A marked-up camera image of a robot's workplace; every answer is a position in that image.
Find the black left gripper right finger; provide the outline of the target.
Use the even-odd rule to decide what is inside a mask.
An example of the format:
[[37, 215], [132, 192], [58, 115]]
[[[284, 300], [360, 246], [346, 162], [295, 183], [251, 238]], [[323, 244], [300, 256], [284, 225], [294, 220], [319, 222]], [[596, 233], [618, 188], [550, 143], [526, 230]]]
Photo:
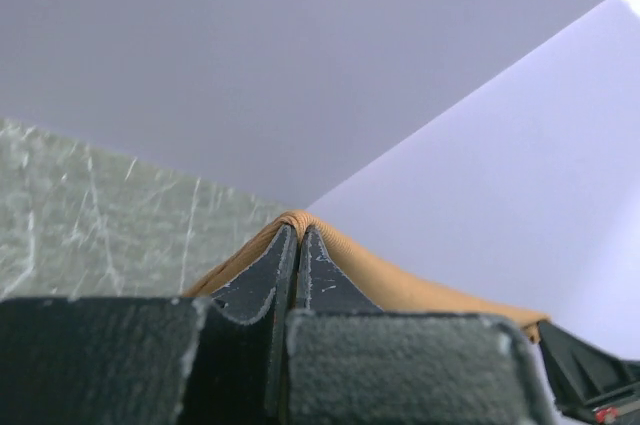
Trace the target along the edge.
[[316, 229], [302, 241], [287, 317], [291, 424], [550, 424], [528, 341], [506, 318], [392, 313], [331, 259]]

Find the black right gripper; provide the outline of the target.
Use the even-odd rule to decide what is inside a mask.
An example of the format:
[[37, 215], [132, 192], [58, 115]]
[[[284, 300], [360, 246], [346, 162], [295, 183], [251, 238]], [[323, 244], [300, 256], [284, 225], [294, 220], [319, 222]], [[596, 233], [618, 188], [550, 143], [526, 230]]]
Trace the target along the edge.
[[538, 325], [556, 409], [586, 424], [639, 422], [639, 363], [620, 359], [548, 322]]

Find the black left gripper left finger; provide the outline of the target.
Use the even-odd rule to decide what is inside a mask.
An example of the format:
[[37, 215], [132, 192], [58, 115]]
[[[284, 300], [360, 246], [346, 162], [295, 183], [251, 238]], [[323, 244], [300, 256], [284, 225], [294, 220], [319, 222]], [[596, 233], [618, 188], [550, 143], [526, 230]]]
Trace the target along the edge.
[[292, 230], [200, 298], [1, 304], [5, 424], [277, 424]]

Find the tan tank top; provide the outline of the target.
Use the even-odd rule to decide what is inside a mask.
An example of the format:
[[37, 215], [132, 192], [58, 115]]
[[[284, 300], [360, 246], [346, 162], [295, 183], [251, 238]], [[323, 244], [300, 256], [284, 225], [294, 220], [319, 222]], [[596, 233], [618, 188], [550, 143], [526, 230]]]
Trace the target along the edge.
[[338, 268], [365, 296], [385, 311], [488, 313], [504, 316], [516, 323], [533, 343], [539, 341], [539, 324], [550, 319], [544, 312], [492, 302], [421, 279], [376, 256], [327, 222], [304, 210], [289, 210], [278, 216], [183, 294], [187, 297], [203, 296], [222, 288], [266, 251], [283, 225], [292, 226], [299, 238], [303, 238], [309, 229], [317, 229], [329, 257]]

